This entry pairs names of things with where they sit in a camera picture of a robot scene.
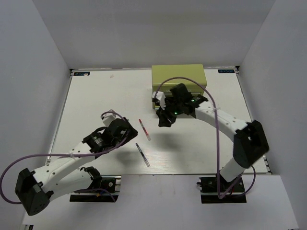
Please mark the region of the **green metal tool chest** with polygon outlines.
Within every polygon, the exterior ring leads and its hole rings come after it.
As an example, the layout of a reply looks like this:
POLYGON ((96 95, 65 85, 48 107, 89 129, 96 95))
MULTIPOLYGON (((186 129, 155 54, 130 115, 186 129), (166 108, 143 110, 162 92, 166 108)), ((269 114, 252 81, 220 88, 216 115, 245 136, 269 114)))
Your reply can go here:
POLYGON ((185 84, 193 95, 191 101, 195 108, 200 103, 208 101, 204 96, 207 80, 202 64, 152 66, 153 92, 161 91, 165 96, 171 96, 170 89, 180 83, 185 84))

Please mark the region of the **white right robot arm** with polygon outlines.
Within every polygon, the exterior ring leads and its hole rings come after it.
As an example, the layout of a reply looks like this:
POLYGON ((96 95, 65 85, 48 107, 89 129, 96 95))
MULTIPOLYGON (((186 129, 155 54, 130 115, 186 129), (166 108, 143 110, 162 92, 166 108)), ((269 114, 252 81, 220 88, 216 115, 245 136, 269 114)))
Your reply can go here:
POLYGON ((171 96, 165 96, 160 91, 152 94, 152 101, 159 104, 156 112, 159 127, 170 127, 177 116, 185 114, 218 128, 233 142, 233 156, 216 179, 220 190, 228 191, 233 187, 236 177, 269 151, 269 144, 259 121, 247 122, 218 110, 206 97, 191 94, 183 83, 171 88, 170 92, 171 96))

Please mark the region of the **red refill pen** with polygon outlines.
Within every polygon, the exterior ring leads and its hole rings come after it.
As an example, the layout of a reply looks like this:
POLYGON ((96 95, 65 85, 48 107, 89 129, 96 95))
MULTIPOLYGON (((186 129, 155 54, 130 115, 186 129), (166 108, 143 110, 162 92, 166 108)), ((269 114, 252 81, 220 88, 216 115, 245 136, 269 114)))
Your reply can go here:
POLYGON ((143 131, 146 135, 146 138, 148 139, 148 141, 151 141, 151 137, 150 137, 148 131, 146 130, 146 128, 145 128, 145 126, 144 126, 144 124, 143 124, 143 122, 140 118, 139 118, 139 123, 140 123, 140 125, 141 125, 141 127, 142 127, 142 129, 143 129, 143 131))

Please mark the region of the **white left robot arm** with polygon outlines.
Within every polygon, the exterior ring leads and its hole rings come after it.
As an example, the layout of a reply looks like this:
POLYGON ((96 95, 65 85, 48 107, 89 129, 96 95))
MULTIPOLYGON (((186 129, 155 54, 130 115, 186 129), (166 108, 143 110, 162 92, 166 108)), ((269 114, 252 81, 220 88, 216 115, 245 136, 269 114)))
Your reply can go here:
POLYGON ((97 191, 101 187, 100 173, 84 164, 96 160, 138 135, 126 118, 113 119, 86 136, 68 157, 32 171, 23 169, 18 174, 15 193, 29 216, 44 210, 51 201, 78 190, 97 191))

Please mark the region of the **corner label sticker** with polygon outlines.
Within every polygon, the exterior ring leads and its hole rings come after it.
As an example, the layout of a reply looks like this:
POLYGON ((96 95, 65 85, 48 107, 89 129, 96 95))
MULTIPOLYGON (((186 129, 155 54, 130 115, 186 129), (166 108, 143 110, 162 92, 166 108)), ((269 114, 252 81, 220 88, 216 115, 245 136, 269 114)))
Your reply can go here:
POLYGON ((218 73, 235 73, 233 69, 218 69, 218 73))
POLYGON ((86 72, 74 72, 73 73, 74 76, 89 76, 90 72, 86 71, 86 72))

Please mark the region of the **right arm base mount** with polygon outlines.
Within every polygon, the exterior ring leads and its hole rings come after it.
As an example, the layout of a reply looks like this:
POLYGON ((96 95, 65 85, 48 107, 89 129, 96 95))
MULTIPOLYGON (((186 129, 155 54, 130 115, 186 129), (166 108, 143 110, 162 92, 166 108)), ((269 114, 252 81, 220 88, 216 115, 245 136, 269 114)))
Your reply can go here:
POLYGON ((196 184, 201 189, 202 204, 239 204, 247 202, 246 195, 241 195, 245 192, 242 178, 223 199, 218 198, 216 177, 200 177, 196 184))

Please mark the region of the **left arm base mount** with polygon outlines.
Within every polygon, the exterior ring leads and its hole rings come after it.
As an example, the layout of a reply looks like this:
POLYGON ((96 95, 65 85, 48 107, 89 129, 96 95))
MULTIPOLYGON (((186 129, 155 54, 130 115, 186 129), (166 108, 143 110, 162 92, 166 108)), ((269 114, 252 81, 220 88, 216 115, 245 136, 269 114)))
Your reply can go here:
POLYGON ((90 176, 91 183, 82 192, 70 194, 70 202, 115 203, 120 192, 121 176, 90 176))

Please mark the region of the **left corner label sticker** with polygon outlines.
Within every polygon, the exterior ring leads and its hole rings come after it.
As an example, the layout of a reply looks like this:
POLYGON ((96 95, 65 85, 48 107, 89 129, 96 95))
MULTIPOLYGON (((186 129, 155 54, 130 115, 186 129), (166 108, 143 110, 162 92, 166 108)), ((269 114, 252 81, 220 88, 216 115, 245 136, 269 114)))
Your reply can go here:
POLYGON ((90 72, 86 71, 86 72, 74 72, 73 73, 74 76, 89 76, 90 72))

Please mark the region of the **blue refill pen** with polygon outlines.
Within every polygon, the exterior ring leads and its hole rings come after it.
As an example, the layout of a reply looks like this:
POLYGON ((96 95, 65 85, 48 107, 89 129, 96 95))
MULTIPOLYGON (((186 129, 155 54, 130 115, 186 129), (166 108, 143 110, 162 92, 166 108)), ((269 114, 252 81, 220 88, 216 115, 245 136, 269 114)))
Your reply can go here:
POLYGON ((136 147, 137 147, 139 153, 141 154, 141 156, 142 156, 142 158, 143 158, 143 161, 144 161, 144 163, 146 164, 146 166, 147 166, 147 167, 150 167, 150 164, 149 164, 147 158, 145 157, 145 155, 144 155, 142 149, 140 148, 139 144, 138 144, 138 143, 135 143, 135 145, 136 145, 136 147))

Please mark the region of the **right corner label sticker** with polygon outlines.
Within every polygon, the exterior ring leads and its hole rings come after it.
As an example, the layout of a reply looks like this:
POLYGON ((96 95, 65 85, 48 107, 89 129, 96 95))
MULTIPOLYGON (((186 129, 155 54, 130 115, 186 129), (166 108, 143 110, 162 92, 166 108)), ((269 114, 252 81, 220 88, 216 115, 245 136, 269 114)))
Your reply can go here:
POLYGON ((218 73, 235 73, 233 69, 218 69, 218 73))

